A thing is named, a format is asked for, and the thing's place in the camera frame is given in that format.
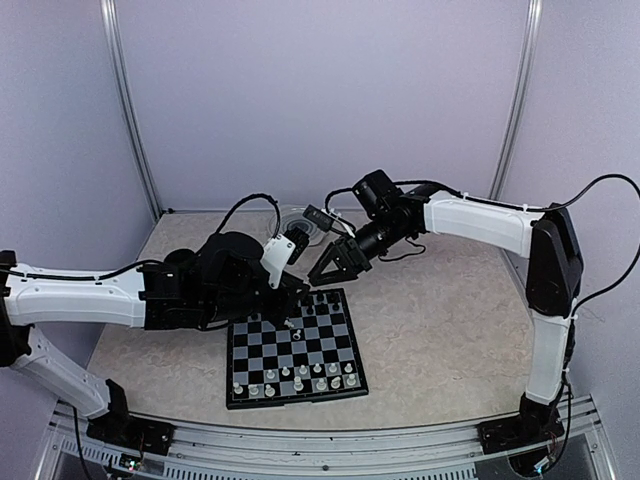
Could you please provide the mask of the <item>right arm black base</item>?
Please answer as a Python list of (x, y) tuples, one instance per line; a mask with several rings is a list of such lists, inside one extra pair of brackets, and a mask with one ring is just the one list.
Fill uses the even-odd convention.
[(557, 401), (545, 405), (523, 395), (516, 415), (481, 422), (477, 431), (483, 453), (517, 449), (562, 436), (564, 427), (557, 405)]

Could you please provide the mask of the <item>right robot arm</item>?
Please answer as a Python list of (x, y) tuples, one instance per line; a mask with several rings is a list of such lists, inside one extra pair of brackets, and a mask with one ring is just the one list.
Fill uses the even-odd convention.
[(414, 182), (403, 191), (381, 169), (351, 190), (369, 221), (329, 244), (308, 274), (314, 286), (355, 280), (393, 245), (422, 234), (476, 241), (527, 261), (525, 304), (534, 328), (533, 354), (511, 433), (520, 443), (535, 442), (550, 427), (548, 411), (558, 402), (572, 356), (584, 261), (568, 210), (558, 204), (499, 204), (435, 181)]

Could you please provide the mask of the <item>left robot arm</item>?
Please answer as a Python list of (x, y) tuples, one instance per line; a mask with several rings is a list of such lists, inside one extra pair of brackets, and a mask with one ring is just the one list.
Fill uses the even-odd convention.
[(287, 273), (295, 241), (266, 244), (241, 232), (214, 233), (196, 251), (178, 249), (114, 272), (46, 270), (1, 253), (1, 365), (23, 372), (121, 445), (140, 434), (122, 387), (87, 372), (46, 339), (48, 322), (102, 323), (148, 331), (213, 331), (257, 314), (283, 325), (308, 293)]

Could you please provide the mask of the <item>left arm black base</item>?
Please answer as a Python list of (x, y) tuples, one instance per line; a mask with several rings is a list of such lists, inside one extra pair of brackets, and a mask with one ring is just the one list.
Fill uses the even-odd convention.
[(142, 453), (167, 456), (175, 426), (171, 423), (141, 418), (129, 412), (124, 389), (111, 379), (107, 412), (88, 420), (89, 438)]

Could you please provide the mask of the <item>black white chess board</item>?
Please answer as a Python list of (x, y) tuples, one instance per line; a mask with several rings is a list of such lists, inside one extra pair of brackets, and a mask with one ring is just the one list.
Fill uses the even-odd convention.
[[(361, 359), (355, 330), (353, 327), (346, 292), (342, 288), (311, 291), (291, 311), (290, 320), (294, 327), (274, 327), (270, 322), (253, 314), (228, 328), (226, 359), (226, 408), (229, 410), (282, 407), (302, 402), (326, 402), (369, 394), (363, 362)], [(301, 339), (295, 341), (292, 334), (300, 329)], [(337, 365), (335, 374), (328, 372), (328, 366)], [(350, 363), (358, 379), (354, 387), (345, 384), (344, 371)], [(320, 374), (314, 374), (315, 364), (322, 366)], [(299, 375), (298, 369), (305, 365), (306, 375)], [(281, 371), (288, 367), (290, 376), (283, 378)], [(267, 370), (273, 370), (276, 377), (266, 378)], [(299, 376), (304, 389), (296, 392), (293, 379)], [(339, 389), (331, 388), (331, 380), (341, 378)], [(313, 380), (325, 378), (327, 390), (313, 391)], [(236, 397), (233, 383), (245, 387), (245, 393)], [(248, 386), (259, 386), (259, 395), (250, 396)], [(275, 389), (273, 397), (264, 394), (266, 384)]]

